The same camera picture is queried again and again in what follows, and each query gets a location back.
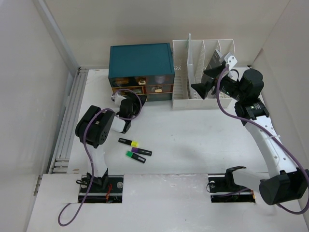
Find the clear mesh document pouch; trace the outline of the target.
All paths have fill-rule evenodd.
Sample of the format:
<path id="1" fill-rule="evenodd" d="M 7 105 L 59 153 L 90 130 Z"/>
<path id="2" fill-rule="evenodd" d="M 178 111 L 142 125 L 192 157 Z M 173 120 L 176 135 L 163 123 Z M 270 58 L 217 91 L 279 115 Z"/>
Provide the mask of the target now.
<path id="1" fill-rule="evenodd" d="M 191 87 L 191 85 L 195 83 L 195 75 L 194 75 L 194 64 L 193 64 L 193 46 L 192 46 L 192 38 L 191 38 L 190 33 L 188 35 L 187 48 L 188 48 L 188 53 L 187 53 L 187 64 L 186 65 L 187 65 L 187 74 L 188 74 L 188 95 L 190 99 L 194 99 L 195 91 Z"/>

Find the yellow cap black highlighter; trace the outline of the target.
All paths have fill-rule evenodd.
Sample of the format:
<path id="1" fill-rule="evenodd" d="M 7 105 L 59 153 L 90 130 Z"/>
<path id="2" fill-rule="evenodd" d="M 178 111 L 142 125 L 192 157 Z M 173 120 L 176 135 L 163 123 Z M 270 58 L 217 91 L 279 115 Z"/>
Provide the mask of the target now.
<path id="1" fill-rule="evenodd" d="M 131 147 L 138 147 L 139 146 L 139 143 L 137 141 L 132 141 L 132 140 L 129 140 L 129 139 L 124 139 L 124 138 L 119 138 L 118 142 L 120 142 L 122 144 L 129 145 Z"/>

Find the clear jar of paper clips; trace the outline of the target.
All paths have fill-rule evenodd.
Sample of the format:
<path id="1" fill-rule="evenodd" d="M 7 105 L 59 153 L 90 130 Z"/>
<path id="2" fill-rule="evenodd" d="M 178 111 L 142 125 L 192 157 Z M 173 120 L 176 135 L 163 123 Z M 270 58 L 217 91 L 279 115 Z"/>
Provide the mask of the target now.
<path id="1" fill-rule="evenodd" d="M 154 79 L 157 84 L 163 84 L 166 82 L 167 77 L 165 75 L 156 75 Z"/>

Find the teal desktop drawer cabinet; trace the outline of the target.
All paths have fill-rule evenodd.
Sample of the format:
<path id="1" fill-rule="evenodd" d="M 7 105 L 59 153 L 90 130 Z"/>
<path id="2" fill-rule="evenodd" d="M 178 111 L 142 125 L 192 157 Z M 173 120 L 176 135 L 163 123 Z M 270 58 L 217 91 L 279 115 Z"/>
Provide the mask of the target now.
<path id="1" fill-rule="evenodd" d="M 165 75 L 163 84 L 155 82 L 156 75 Z M 117 78 L 129 79 L 125 87 L 115 86 Z M 108 80 L 112 91 L 130 89 L 147 96 L 148 102 L 172 99 L 175 71 L 169 43 L 115 45 L 110 47 Z"/>

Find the purple cap black highlighter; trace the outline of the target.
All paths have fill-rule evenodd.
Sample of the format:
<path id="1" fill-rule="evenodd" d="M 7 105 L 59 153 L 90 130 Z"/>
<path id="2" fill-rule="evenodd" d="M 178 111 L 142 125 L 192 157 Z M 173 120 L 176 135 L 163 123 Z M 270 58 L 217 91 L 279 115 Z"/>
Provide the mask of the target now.
<path id="1" fill-rule="evenodd" d="M 152 155 L 152 151 L 145 150 L 145 149 L 138 148 L 138 147 L 132 147 L 131 152 L 140 154 L 140 155 L 146 155 L 146 156 Z"/>

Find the green cap black highlighter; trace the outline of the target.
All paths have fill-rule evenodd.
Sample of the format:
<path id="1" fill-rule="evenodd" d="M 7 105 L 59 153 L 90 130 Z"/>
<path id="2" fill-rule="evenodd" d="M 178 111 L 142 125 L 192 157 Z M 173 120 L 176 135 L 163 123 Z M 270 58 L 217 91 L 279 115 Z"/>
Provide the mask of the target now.
<path id="1" fill-rule="evenodd" d="M 145 163 L 146 162 L 146 158 L 143 158 L 137 154 L 135 154 L 134 152 L 131 152 L 131 151 L 127 151 L 126 152 L 126 156 L 133 159 L 133 160 L 136 160 L 140 163 Z"/>

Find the grey Canon setup guide booklet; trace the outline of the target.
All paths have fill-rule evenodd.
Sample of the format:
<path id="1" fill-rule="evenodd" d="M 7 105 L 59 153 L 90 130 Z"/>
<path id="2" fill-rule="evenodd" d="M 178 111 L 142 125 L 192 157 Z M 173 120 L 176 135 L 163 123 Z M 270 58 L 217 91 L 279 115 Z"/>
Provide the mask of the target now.
<path id="1" fill-rule="evenodd" d="M 222 53 L 218 49 L 215 49 L 206 70 L 221 72 L 225 67 L 224 63 L 225 59 Z"/>

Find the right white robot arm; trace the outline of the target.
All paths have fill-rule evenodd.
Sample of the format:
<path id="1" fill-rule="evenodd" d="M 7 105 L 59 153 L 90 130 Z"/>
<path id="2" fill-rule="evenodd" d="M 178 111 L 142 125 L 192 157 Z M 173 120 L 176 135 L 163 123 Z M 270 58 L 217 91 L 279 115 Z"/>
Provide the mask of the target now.
<path id="1" fill-rule="evenodd" d="M 242 192 L 257 191 L 268 205 L 298 200 L 309 187 L 309 171 L 281 143 L 274 131 L 269 111 L 260 100 L 264 87 L 263 75 L 255 69 L 247 69 L 242 77 L 233 80 L 231 69 L 222 64 L 205 70 L 202 82 L 192 84 L 198 95 L 205 99 L 210 90 L 220 102 L 220 93 L 236 100 L 235 115 L 255 140 L 267 165 L 268 175 L 250 173 L 244 166 L 228 168 L 221 177 L 209 177 L 209 192 L 227 200 Z"/>

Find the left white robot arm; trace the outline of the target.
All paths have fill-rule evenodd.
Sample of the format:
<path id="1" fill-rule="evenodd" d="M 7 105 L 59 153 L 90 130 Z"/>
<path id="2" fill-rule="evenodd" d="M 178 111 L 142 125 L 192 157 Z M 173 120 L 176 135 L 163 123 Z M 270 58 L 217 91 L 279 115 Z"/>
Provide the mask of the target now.
<path id="1" fill-rule="evenodd" d="M 127 133 L 131 122 L 141 113 L 147 96 L 121 89 L 112 94 L 111 100 L 119 107 L 117 113 L 109 108 L 101 109 L 91 105 L 75 129 L 75 135 L 84 145 L 89 158 L 88 171 L 82 185 L 90 187 L 91 192 L 102 192 L 111 183 L 103 150 L 109 132 Z"/>

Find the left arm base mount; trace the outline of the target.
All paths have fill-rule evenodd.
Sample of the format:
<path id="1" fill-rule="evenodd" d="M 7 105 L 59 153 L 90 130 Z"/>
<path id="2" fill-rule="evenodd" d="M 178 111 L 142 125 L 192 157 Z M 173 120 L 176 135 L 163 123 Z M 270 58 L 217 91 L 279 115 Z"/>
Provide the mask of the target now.
<path id="1" fill-rule="evenodd" d="M 90 180 L 90 173 L 87 173 L 87 175 L 82 176 L 81 179 L 76 180 L 76 184 L 80 185 L 78 195 L 79 203 L 82 202 L 86 195 Z M 94 177 L 84 203 L 122 203 L 123 185 L 123 175 L 107 176 L 105 174 L 101 178 Z"/>

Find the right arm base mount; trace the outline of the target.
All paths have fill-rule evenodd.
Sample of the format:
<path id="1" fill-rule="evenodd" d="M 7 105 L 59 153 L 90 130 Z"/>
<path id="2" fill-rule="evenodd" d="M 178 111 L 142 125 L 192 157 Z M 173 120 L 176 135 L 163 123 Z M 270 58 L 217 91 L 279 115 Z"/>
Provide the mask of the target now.
<path id="1" fill-rule="evenodd" d="M 224 174 L 208 174 L 206 191 L 212 203 L 255 203 L 254 192 L 234 182 L 233 172 L 241 169 L 246 167 L 231 167 Z"/>

